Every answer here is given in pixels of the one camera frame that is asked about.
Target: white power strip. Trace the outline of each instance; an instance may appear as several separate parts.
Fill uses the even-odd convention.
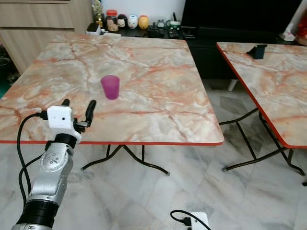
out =
[[[208,217],[207,214],[204,212],[191,212],[194,216],[198,217],[202,222],[204,222],[208,227],[209,222],[208,222]],[[192,230],[207,230],[205,226],[203,226],[199,221],[191,217],[191,224],[192,224]]]

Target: red lid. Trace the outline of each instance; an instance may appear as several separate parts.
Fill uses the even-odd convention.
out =
[[[106,11],[107,16],[117,16],[116,10],[107,10]]]

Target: wooden cabinet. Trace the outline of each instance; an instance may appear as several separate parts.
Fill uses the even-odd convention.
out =
[[[58,33],[84,34],[91,0],[0,0],[0,40],[20,73]]]

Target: red table edge trim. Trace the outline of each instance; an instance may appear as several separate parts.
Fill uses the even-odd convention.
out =
[[[0,140],[0,144],[16,144],[16,140]],[[45,140],[22,140],[21,144],[46,144]],[[81,145],[178,145],[178,146],[218,146],[223,142],[217,143],[198,143],[198,142],[133,142],[133,141],[81,141]]]
[[[275,126],[273,125],[273,123],[269,120],[268,116],[266,115],[266,113],[263,111],[262,107],[260,106],[260,104],[257,102],[256,98],[253,96],[253,94],[251,93],[251,91],[248,89],[247,85],[244,83],[244,81],[241,79],[240,75],[238,74],[238,72],[236,71],[236,69],[234,68],[234,66],[231,64],[231,62],[228,60],[228,58],[226,57],[226,55],[224,54],[223,50],[219,47],[219,44],[216,43],[216,46],[218,48],[218,50],[221,52],[221,54],[223,55],[224,59],[226,60],[226,62],[228,63],[228,65],[231,67],[231,69],[233,70],[233,72],[236,74],[236,77],[240,80],[240,82],[242,83],[243,87],[245,88],[245,90],[248,92],[248,94],[250,95],[251,99],[254,101],[254,103],[256,104],[257,108],[260,110],[261,114],[263,115],[264,119],[268,122],[270,128],[273,130],[273,133],[275,134],[275,136],[278,138],[278,140],[281,142],[281,144],[289,149],[306,149],[306,146],[294,146],[294,145],[288,145],[285,140],[282,138],[282,136],[279,135],[279,133],[277,132],[277,129],[275,128]]]

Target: television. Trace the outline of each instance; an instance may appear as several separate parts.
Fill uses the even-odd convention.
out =
[[[281,33],[302,0],[186,0],[182,26]]]

